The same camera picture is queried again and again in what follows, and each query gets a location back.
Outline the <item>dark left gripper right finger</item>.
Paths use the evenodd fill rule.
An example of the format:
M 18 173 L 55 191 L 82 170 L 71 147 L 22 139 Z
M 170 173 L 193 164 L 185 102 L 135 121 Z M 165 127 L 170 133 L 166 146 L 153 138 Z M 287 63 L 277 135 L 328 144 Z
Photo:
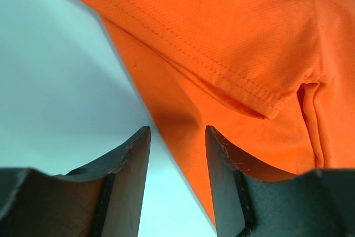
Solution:
M 353 236 L 354 170 L 275 168 L 205 130 L 218 236 Z

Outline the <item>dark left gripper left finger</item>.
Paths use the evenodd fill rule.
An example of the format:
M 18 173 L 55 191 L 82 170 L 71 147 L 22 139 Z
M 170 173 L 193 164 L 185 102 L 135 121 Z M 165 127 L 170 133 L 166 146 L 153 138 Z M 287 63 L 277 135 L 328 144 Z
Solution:
M 150 128 L 65 175 L 1 169 L 2 236 L 137 236 Z

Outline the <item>orange t shirt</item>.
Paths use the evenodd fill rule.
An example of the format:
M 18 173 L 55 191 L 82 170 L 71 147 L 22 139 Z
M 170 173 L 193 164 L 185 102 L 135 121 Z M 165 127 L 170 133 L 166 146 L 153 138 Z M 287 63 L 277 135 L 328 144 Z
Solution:
M 354 167 L 354 0 L 81 0 L 214 217 L 205 127 L 284 171 Z

